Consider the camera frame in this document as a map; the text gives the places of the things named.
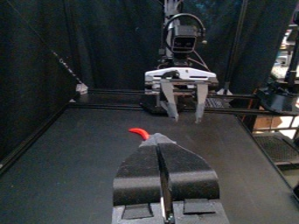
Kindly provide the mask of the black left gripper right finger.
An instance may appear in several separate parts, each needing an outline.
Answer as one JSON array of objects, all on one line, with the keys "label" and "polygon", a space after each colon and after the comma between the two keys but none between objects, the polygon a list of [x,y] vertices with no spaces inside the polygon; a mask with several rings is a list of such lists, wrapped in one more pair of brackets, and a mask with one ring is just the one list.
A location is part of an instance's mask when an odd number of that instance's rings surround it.
[{"label": "black left gripper right finger", "polygon": [[218,178],[205,160],[166,136],[153,135],[165,214],[173,213],[173,202],[217,200]]}]

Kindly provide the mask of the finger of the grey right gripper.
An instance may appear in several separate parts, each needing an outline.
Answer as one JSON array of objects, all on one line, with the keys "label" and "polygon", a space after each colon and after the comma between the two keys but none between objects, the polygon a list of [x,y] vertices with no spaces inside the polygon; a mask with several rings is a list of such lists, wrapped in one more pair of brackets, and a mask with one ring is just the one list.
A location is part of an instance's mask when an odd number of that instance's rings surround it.
[{"label": "finger of the grey right gripper", "polygon": [[204,113],[204,105],[208,94],[208,86],[205,84],[196,85],[196,111],[194,111],[194,122],[198,123],[201,121],[202,113]]},{"label": "finger of the grey right gripper", "polygon": [[166,111],[168,116],[177,121],[178,120],[178,114],[177,114],[177,108],[176,108],[176,102],[173,97],[173,84],[168,80],[161,80],[161,90],[165,97],[165,100],[161,101],[161,106]]}]

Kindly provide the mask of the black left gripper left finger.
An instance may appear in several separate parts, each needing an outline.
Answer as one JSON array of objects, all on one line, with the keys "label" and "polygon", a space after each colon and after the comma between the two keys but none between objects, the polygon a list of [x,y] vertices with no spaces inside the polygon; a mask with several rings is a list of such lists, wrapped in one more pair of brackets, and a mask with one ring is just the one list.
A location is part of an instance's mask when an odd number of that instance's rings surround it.
[{"label": "black left gripper left finger", "polygon": [[160,133],[141,142],[117,168],[113,179],[113,220],[160,220],[160,173],[156,147]]}]

